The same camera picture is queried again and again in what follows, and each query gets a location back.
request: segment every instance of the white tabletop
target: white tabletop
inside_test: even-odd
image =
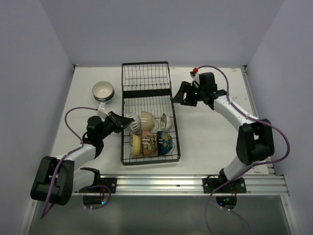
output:
[[[190,81],[192,68],[170,67],[173,96],[182,81]],[[222,68],[229,79],[231,97],[246,111],[252,113],[244,79],[240,69]],[[224,77],[213,69],[218,89],[226,90]],[[122,113],[121,67],[81,68],[77,67],[67,97],[52,155],[67,153],[79,145],[78,139],[66,128],[64,115],[67,110],[78,107],[98,107],[93,98],[92,87],[99,81],[112,83],[115,89],[113,101],[106,109],[116,114]],[[121,134],[111,134],[105,138],[105,147],[98,158],[84,166],[97,168],[102,174],[218,174],[236,156],[237,131],[220,114],[199,103],[197,107],[174,104],[181,157],[177,163],[124,166],[121,163]],[[70,126],[82,136],[86,132],[87,119],[96,115],[95,111],[76,110],[69,117]],[[266,165],[255,167],[247,174],[268,174]]]

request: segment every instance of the cable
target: cable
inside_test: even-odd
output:
[[[276,130],[279,134],[281,134],[281,136],[284,138],[285,142],[286,142],[286,145],[287,145],[287,150],[286,150],[286,153],[283,157],[277,159],[277,160],[273,160],[273,161],[269,161],[269,162],[264,162],[264,163],[256,163],[256,164],[253,164],[253,166],[257,166],[257,165],[265,165],[265,164],[270,164],[270,163],[278,163],[282,160],[284,160],[290,153],[290,143],[289,143],[289,140],[287,138],[287,136],[276,126],[270,124],[270,123],[267,123],[267,122],[264,122],[262,120],[259,120],[259,119],[255,119],[255,118],[252,118],[252,117],[249,117],[247,116],[244,112],[242,112],[232,101],[230,101],[230,98],[229,98],[229,82],[228,82],[228,78],[227,76],[225,75],[225,73],[220,70],[219,68],[215,67],[215,66],[212,66],[212,65],[203,65],[203,66],[200,66],[198,67],[197,69],[201,69],[201,68],[205,68],[205,67],[208,67],[208,68],[213,68],[217,71],[219,71],[225,78],[225,81],[226,81],[226,98],[228,100],[228,102],[231,104],[232,107],[234,107],[234,109],[239,112],[241,115],[243,115],[245,118],[251,120],[251,121],[255,121],[255,122],[258,122],[258,123],[261,123],[261,124],[264,124],[264,125],[267,125],[269,127],[271,127],[272,129]],[[206,226],[208,228],[208,230],[210,231],[210,233],[212,235],[214,235],[208,221],[207,221],[207,207],[208,207],[208,204],[209,204],[209,201],[212,197],[212,195],[217,192],[219,189],[223,188],[224,186],[228,185],[229,183],[231,183],[232,181],[234,181],[235,179],[243,176],[245,173],[247,173],[249,170],[252,169],[252,166],[248,167],[248,169],[244,170],[242,173],[238,174],[237,176],[235,176],[234,178],[228,180],[227,182],[225,182],[224,184],[218,186],[216,189],[214,189],[211,194],[209,195],[209,198],[207,199],[207,202],[205,204],[205,209],[204,209],[204,218],[205,218],[205,223],[206,223]]]
[[[89,209],[97,210],[97,209],[103,208],[104,206],[106,206],[109,203],[109,201],[111,199],[111,190],[110,190],[109,187],[107,187],[105,185],[94,185],[94,186],[88,186],[88,187],[85,187],[85,188],[105,188],[109,192],[109,197],[108,197],[106,203],[104,203],[103,205],[101,205],[99,207],[95,207],[95,208],[94,207],[89,207]]]
[[[68,122],[67,122],[67,116],[70,112],[72,112],[73,110],[76,110],[76,109],[89,109],[89,110],[95,110],[97,111],[97,109],[94,109],[94,108],[89,108],[89,107],[77,107],[77,108],[73,108],[73,109],[70,109],[67,111],[67,113],[65,114],[65,117],[64,117],[64,121],[65,121],[65,125],[68,127],[68,129],[79,139],[79,141],[81,142],[81,145],[80,147],[77,147],[71,151],[69,151],[67,154],[65,154],[58,162],[57,166],[55,167],[55,170],[53,172],[53,175],[52,175],[52,179],[51,179],[51,183],[50,183],[50,187],[49,187],[49,190],[48,190],[48,194],[47,194],[47,197],[45,198],[45,204],[44,204],[44,209],[43,209],[43,212],[41,213],[41,216],[40,216],[40,219],[43,219],[47,214],[48,212],[51,210],[51,208],[54,206],[54,204],[51,204],[50,207],[47,209],[48,207],[48,204],[49,204],[49,201],[50,201],[50,197],[51,197],[51,193],[52,193],[52,189],[53,189],[53,186],[54,186],[54,181],[55,181],[55,178],[58,174],[58,170],[62,164],[62,162],[65,160],[66,157],[68,157],[68,155],[80,150],[82,147],[84,147],[84,142],[82,140],[82,138],[69,126]]]

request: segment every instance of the dish rack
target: dish rack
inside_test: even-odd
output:
[[[157,136],[161,130],[160,120],[165,113],[172,120],[172,127],[166,131],[173,139],[173,149],[159,156],[157,151],[150,157],[142,153],[132,157],[132,136],[130,127],[122,132],[121,161],[123,165],[143,165],[155,163],[172,163],[180,159],[179,137],[172,102],[172,86],[168,62],[142,62],[122,64],[122,114],[135,113],[141,119],[141,111],[155,117],[155,127],[151,132]]]

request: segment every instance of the blue bowl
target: blue bowl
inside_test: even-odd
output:
[[[156,134],[156,139],[157,154],[159,156],[167,154],[173,148],[173,140],[169,134],[163,131],[158,131]]]

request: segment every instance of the metal frame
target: metal frame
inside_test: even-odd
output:
[[[248,82],[246,69],[242,69],[249,101],[252,111],[258,117],[256,106]],[[286,218],[293,235],[299,234],[299,229],[292,211],[289,192],[286,186],[284,176],[276,176],[273,165],[269,166],[269,175],[244,175],[247,193],[240,196],[269,196],[280,195],[285,210]],[[140,196],[140,195],[158,195],[158,196],[208,196],[204,194],[202,187],[202,178],[207,175],[105,175],[101,177],[117,178],[116,193],[118,195]],[[98,195],[98,193],[73,193],[72,195]],[[219,196],[230,195],[219,193]],[[26,235],[33,219],[37,201],[30,200],[26,209],[26,214],[20,230],[20,235]]]

